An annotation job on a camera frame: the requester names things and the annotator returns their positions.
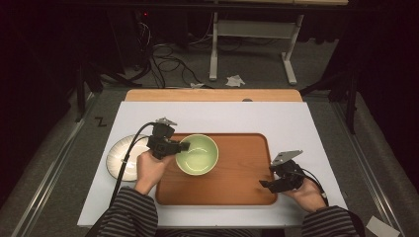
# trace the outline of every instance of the dark background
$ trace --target dark background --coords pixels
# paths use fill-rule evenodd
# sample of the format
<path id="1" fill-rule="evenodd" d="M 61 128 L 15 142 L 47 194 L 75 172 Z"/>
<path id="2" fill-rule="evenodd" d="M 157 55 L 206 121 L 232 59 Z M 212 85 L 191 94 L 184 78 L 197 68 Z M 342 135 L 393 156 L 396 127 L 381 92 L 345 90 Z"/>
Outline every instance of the dark background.
<path id="1" fill-rule="evenodd" d="M 383 2 L 360 1 L 360 6 L 380 6 Z M 419 107 L 416 105 L 419 98 L 415 81 L 419 78 L 419 38 L 414 23 L 419 22 L 419 9 L 414 0 L 397 6 L 396 9 L 383 7 L 390 18 L 385 24 L 382 24 L 382 14 L 356 17 L 336 13 L 307 14 L 298 40 L 315 38 L 322 43 L 340 39 L 324 74 L 328 77 L 345 70 L 351 59 L 357 58 L 354 56 L 356 48 L 371 29 L 383 29 L 366 52 L 368 57 L 361 67 L 359 92 L 417 188 L 419 180 L 414 163 L 419 147 Z M 170 16 L 170 19 L 156 20 L 162 19 L 159 14 Z M 197 13 L 167 11 L 152 16 L 147 19 L 148 24 L 162 38 L 183 46 L 186 46 L 188 31 L 198 37 L 205 33 L 203 29 L 208 23 Z M 118 50 L 109 19 L 105 10 L 73 12 L 48 2 L 2 1 L 1 204 L 47 133 L 68 111 L 67 96 L 75 87 L 80 58 L 96 60 L 116 72 L 127 64 L 141 63 L 139 59 L 129 59 L 129 50 Z M 121 23 L 130 21 L 128 18 L 117 20 Z M 171 27 L 174 22 L 179 29 Z M 319 23 L 327 27 L 318 28 Z M 135 34 L 129 26 L 123 32 Z"/>

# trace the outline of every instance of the green bowl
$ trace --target green bowl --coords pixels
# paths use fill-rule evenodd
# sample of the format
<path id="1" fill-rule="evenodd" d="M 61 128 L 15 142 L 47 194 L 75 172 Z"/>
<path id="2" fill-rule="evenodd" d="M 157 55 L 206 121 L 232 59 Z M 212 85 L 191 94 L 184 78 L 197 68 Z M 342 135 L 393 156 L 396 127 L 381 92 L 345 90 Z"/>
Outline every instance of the green bowl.
<path id="1" fill-rule="evenodd" d="M 193 176 L 209 172 L 218 161 L 218 147 L 206 135 L 192 134 L 182 139 L 181 142 L 190 142 L 188 151 L 176 154 L 176 163 L 179 168 Z"/>

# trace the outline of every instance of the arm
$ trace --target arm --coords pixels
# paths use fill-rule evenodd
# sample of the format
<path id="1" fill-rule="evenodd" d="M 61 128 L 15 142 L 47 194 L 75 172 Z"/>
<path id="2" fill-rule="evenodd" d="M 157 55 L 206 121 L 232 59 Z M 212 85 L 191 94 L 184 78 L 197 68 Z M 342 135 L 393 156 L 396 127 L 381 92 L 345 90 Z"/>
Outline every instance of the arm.
<path id="1" fill-rule="evenodd" d="M 284 194 L 308 212 L 302 223 L 302 236 L 365 236 L 361 219 L 339 206 L 326 206 L 320 190 L 309 179 L 304 179 L 298 190 Z"/>
<path id="2" fill-rule="evenodd" d="M 136 184 L 133 189 L 120 189 L 113 205 L 105 212 L 99 236 L 154 236 L 158 218 L 154 200 L 148 193 L 160 181 L 174 157 L 158 160 L 151 151 L 137 157 Z"/>

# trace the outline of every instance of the white plate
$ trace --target white plate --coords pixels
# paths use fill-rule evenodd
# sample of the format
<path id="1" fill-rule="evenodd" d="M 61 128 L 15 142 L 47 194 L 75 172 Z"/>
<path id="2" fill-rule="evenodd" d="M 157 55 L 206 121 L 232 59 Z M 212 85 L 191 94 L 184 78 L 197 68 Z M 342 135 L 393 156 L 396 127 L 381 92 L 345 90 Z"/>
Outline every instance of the white plate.
<path id="1" fill-rule="evenodd" d="M 120 173 L 121 165 L 123 164 L 126 152 L 134 138 L 134 135 L 127 136 L 118 141 L 109 151 L 106 160 L 106 166 L 109 173 L 115 178 L 118 178 Z M 145 135 L 139 135 L 138 140 L 132 147 L 129 158 L 126 163 L 126 170 L 124 171 L 123 181 L 135 181 L 136 180 L 136 157 L 142 152 L 149 150 L 147 146 L 148 137 Z"/>

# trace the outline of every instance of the brown tray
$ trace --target brown tray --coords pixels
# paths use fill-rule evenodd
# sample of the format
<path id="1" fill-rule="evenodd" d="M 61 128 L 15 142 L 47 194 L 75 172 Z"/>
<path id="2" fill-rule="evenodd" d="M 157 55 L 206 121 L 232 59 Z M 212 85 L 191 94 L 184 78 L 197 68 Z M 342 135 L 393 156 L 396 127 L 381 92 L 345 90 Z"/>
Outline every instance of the brown tray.
<path id="1" fill-rule="evenodd" d="M 190 134 L 174 134 L 182 140 Z M 273 181 L 268 143 L 259 133 L 206 133 L 218 146 L 215 167 L 202 176 L 182 172 L 176 162 L 157 185 L 156 200 L 165 205 L 269 205 L 277 200 L 259 180 Z"/>

